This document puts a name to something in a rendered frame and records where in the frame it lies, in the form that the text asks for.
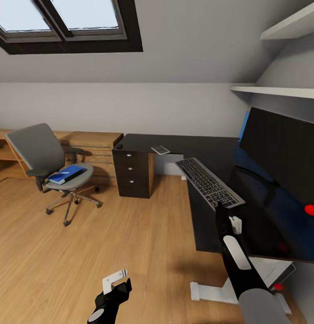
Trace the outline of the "keyboard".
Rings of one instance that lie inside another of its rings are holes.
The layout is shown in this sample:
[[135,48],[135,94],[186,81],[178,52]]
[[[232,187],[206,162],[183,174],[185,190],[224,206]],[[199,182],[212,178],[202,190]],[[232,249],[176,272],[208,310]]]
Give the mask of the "keyboard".
[[218,202],[228,209],[245,204],[241,197],[195,157],[175,163],[214,211]]

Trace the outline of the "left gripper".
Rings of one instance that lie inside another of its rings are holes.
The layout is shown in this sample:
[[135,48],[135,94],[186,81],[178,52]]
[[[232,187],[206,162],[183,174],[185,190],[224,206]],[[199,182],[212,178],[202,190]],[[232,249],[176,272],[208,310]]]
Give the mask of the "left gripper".
[[117,304],[117,311],[119,309],[119,305],[129,299],[129,292],[132,291],[132,285],[130,279],[127,282],[123,282],[114,287],[114,289],[104,294],[102,292],[100,295],[97,296],[95,299],[96,306],[100,306],[105,300],[113,300]]

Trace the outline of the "folder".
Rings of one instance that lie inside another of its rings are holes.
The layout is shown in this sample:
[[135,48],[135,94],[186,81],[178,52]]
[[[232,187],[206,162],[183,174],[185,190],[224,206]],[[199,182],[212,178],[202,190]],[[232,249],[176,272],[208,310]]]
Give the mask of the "folder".
[[83,172],[84,170],[85,169],[82,167],[72,165],[58,172],[58,174],[51,175],[47,179],[53,183],[61,185],[74,176],[78,175],[79,173]]

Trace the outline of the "monitor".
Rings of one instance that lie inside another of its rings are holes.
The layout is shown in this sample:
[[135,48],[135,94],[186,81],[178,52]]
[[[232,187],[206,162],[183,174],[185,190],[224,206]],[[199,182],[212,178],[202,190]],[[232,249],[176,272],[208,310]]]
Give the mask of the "monitor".
[[268,172],[274,181],[241,166],[272,185],[281,185],[314,216],[314,123],[251,107],[239,148]]

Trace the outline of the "swivel chair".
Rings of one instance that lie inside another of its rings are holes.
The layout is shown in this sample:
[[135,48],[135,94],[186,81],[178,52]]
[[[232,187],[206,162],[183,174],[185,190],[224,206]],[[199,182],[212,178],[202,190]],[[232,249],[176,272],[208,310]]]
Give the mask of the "swivel chair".
[[15,129],[14,131],[6,133],[5,139],[7,142],[11,143],[16,152],[30,169],[29,171],[25,172],[26,176],[35,177],[35,183],[43,194],[51,190],[64,192],[61,199],[46,207],[47,215],[52,212],[50,209],[48,209],[49,207],[52,207],[68,198],[70,198],[70,201],[63,222],[64,226],[69,224],[67,217],[72,201],[74,200],[76,205],[79,204],[77,197],[96,203],[97,207],[101,207],[99,202],[79,194],[92,188],[95,188],[96,192],[98,192],[100,189],[94,185],[78,190],[79,187],[86,183],[94,173],[94,167],[91,164],[76,163],[77,153],[82,153],[83,149],[67,149],[68,152],[73,153],[72,165],[82,167],[85,170],[59,185],[49,181],[47,178],[53,174],[58,174],[58,172],[72,165],[66,166],[65,151],[54,135],[53,131],[46,123],[36,124],[18,130]]

